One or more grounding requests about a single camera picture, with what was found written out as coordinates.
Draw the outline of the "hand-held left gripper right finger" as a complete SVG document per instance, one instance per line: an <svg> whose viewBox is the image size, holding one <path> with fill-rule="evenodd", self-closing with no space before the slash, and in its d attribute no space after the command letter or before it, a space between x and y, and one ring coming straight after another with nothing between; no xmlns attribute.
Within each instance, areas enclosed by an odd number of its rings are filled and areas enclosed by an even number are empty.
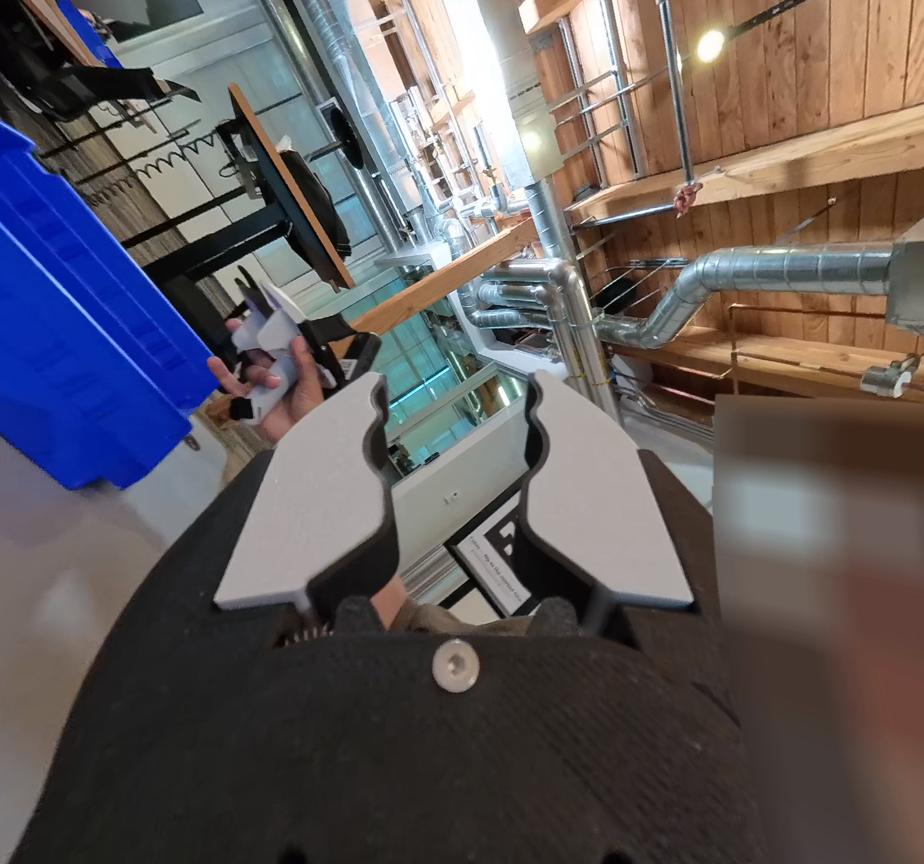
<svg viewBox="0 0 924 864"><path fill-rule="evenodd" d="M619 420L546 372L531 379L525 418L514 573L530 593L567 601L592 634L624 607L691 608L641 451Z"/></svg>

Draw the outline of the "grey desk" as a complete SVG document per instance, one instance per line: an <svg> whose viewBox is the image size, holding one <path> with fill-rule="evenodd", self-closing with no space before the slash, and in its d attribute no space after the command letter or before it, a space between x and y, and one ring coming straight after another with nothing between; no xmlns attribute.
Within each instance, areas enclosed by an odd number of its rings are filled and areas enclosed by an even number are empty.
<svg viewBox="0 0 924 864"><path fill-rule="evenodd" d="M67 490L8 442L1 457L1 857L29 820L97 651L166 549L223 487L227 454L192 421L126 490Z"/></svg>

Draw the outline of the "person's right hand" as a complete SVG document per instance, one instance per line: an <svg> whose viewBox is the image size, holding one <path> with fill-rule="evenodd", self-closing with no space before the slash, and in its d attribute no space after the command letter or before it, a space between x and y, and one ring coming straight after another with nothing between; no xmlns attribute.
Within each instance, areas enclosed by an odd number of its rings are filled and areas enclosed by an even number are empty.
<svg viewBox="0 0 924 864"><path fill-rule="evenodd" d="M324 400L318 369L303 335L296 336L290 343L290 360L295 365L295 384L256 427L260 439L272 444ZM271 373L274 363L273 357L258 349L248 352L248 364L243 366L241 378L214 356L207 360L207 367L225 393L237 397L247 396L249 390L257 386L277 387L279 379Z"/></svg>

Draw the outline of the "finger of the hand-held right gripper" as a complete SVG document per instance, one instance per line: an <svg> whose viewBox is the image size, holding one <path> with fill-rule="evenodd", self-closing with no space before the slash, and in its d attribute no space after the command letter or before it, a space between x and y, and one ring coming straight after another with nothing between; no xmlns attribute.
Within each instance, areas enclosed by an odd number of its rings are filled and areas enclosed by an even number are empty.
<svg viewBox="0 0 924 864"><path fill-rule="evenodd" d="M306 323L303 311L280 287L264 280L260 282L260 291L271 310L264 317L264 328L299 328Z"/></svg>
<svg viewBox="0 0 924 864"><path fill-rule="evenodd" d="M246 317L237 327L237 351L260 350L271 357L285 355L297 337L297 326L289 317Z"/></svg>

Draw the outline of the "wooden top table black base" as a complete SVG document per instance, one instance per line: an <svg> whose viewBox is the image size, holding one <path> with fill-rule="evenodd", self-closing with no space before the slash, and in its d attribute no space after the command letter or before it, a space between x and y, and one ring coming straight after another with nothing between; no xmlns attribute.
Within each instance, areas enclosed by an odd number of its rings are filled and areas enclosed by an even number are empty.
<svg viewBox="0 0 924 864"><path fill-rule="evenodd" d="M197 282L225 269L278 239L283 239L334 291L356 283L317 212L295 181L248 98L237 83L228 86L233 117L215 128L237 173L240 186L180 216L158 223L122 242L129 250L144 245L182 223L248 195L263 206L224 228L144 264L157 285L180 276Z"/></svg>

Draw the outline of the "black bag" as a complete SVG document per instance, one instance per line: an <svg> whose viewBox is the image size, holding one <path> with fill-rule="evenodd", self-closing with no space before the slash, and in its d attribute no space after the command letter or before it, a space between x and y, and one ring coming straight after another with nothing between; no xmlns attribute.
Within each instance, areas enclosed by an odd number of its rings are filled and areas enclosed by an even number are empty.
<svg viewBox="0 0 924 864"><path fill-rule="evenodd" d="M341 258L351 257L353 248L350 237L335 209L334 201L328 189L309 168L307 162L299 153L285 147L279 151L279 156L312 211L314 211L317 220L331 240L337 254Z"/></svg>

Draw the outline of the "person's right forearm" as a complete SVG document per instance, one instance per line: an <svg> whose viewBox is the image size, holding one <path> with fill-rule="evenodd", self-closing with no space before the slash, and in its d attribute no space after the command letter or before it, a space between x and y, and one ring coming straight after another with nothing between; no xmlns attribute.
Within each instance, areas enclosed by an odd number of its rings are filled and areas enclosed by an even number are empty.
<svg viewBox="0 0 924 864"><path fill-rule="evenodd" d="M409 598L408 590L398 574L371 597L371 604L386 630L392 629Z"/></svg>

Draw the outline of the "blue plastic bin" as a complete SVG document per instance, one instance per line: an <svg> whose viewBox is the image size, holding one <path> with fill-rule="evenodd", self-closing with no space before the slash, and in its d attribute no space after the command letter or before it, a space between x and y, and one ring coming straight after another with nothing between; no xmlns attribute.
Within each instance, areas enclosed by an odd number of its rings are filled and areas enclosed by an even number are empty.
<svg viewBox="0 0 924 864"><path fill-rule="evenodd" d="M211 353L33 151L2 124L2 437L64 488L125 489L191 432Z"/></svg>

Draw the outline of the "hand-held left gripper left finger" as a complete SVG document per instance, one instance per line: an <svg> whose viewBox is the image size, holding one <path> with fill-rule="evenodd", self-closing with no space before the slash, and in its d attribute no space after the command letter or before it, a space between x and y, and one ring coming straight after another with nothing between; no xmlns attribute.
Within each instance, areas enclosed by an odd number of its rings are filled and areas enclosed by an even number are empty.
<svg viewBox="0 0 924 864"><path fill-rule="evenodd" d="M397 573L387 380L369 372L278 442L214 593L223 611L290 605L332 621Z"/></svg>

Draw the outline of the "silver elbow air duct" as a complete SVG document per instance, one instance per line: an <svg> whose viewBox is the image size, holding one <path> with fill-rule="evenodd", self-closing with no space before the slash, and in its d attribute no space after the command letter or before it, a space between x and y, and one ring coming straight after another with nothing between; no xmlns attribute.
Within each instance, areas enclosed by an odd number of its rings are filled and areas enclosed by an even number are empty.
<svg viewBox="0 0 924 864"><path fill-rule="evenodd" d="M885 297L886 322L922 335L922 242L718 249L680 270L647 318L604 316L595 326L596 335L626 348L662 348L712 295L723 292Z"/></svg>

